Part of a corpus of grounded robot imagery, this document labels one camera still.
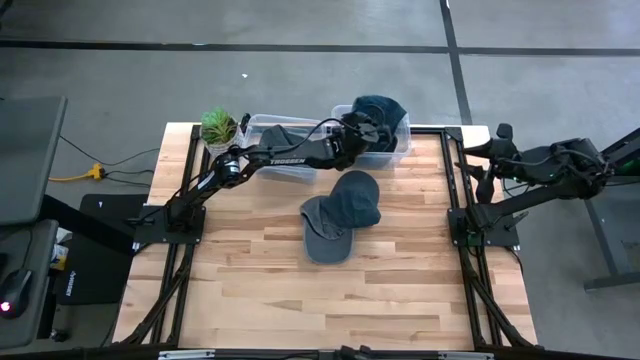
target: cap brim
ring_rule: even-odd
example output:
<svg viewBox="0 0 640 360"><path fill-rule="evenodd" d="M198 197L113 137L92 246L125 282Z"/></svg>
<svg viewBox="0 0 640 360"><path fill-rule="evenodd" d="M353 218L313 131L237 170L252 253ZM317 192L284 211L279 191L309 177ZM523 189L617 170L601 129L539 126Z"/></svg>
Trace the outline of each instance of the cap brim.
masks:
<svg viewBox="0 0 640 360"><path fill-rule="evenodd" d="M340 264L347 260L353 248L353 229L344 229L344 233L337 239L325 239L318 235L302 216L303 232L302 241L304 250L311 261L316 264L331 265Z"/></svg>

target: gray fabric cap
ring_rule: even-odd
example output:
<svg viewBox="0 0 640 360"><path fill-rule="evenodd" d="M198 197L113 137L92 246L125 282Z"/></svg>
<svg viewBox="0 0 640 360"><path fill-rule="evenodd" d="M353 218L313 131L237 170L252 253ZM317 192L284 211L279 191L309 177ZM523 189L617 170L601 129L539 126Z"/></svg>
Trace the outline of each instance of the gray fabric cap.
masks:
<svg viewBox="0 0 640 360"><path fill-rule="evenodd" d="M316 196L302 204L303 241L307 256L318 264L344 262L353 248L355 228L380 222L376 181L362 171L350 171L329 196Z"/></svg>

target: gray floor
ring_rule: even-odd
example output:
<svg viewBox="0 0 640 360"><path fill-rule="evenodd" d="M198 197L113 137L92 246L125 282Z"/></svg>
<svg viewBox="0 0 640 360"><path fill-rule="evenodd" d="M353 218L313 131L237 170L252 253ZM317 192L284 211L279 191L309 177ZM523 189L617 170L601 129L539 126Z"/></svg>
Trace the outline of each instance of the gray floor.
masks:
<svg viewBox="0 0 640 360"><path fill-rule="evenodd" d="M450 0L458 44L496 47L640 47L633 0ZM3 36L243 44L446 45L436 0L22 0ZM598 147L640 123L640 58L463 56L474 124L514 126L520 148L590 137ZM126 52L0 49L0 96L64 95L63 134L104 161L157 147L168 121L197 121L222 105L322 118L337 104L379 93L415 123L459 124L448 55ZM153 168L155 155L123 170ZM92 161L64 143L52 173ZM148 178L135 178L148 181ZM114 183L50 184L78 206L86 193L140 193ZM541 345L638 357L640 286L586 294L606 274L584 204L555 201L521 225L525 281ZM99 344L115 309L74 309L89 323L65 346ZM53 347L51 343L37 347Z"/></svg>

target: wooden table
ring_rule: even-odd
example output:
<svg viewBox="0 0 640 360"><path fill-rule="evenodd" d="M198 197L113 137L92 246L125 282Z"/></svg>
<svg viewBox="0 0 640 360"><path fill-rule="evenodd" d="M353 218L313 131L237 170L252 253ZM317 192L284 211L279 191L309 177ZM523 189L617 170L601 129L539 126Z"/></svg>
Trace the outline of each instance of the wooden table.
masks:
<svg viewBox="0 0 640 360"><path fill-rule="evenodd" d="M164 204L180 187L191 126L167 124L149 203ZM462 129L465 146L489 139L485 126ZM450 206L440 141L414 136L412 145L411 155L394 170L369 171L380 186L382 219L357 231L353 256L341 265L320 266L306 258L299 215L305 200L331 191L340 172L318 171L315 185L255 175L209 199L180 346L471 349L460 260L445 216ZM469 158L472 164L482 161ZM462 194L459 198L464 203ZM157 244L135 257L114 341L129 335L158 297L166 252L166 245ZM513 255L488 248L487 259L496 301L523 336L535 342ZM483 306L479 313L489 339Z"/></svg>

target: plastic container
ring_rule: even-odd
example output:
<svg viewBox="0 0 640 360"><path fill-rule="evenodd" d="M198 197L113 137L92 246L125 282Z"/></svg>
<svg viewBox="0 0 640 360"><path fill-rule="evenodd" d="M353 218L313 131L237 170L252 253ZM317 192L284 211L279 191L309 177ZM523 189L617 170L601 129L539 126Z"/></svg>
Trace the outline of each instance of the plastic container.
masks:
<svg viewBox="0 0 640 360"><path fill-rule="evenodd" d="M309 134L309 131L311 131L319 122L320 120L256 114L251 117L247 124L243 147L259 144L264 131L275 125L281 125L291 134L306 137ZM317 140L326 137L327 127L331 126L330 124L332 123L333 122L327 123L327 126L321 126L313 135L311 135L309 140ZM306 184L313 184L316 180L316 170L304 165L267 166L258 170L256 175L272 180Z"/></svg>
<svg viewBox="0 0 640 360"><path fill-rule="evenodd" d="M340 119L342 115L351 112L351 105L338 105L331 110L331 117ZM366 152L356 158L353 168L364 170L382 170L395 167L402 158L411 153L411 123L407 113L396 128L398 138L396 150L387 152Z"/></svg>

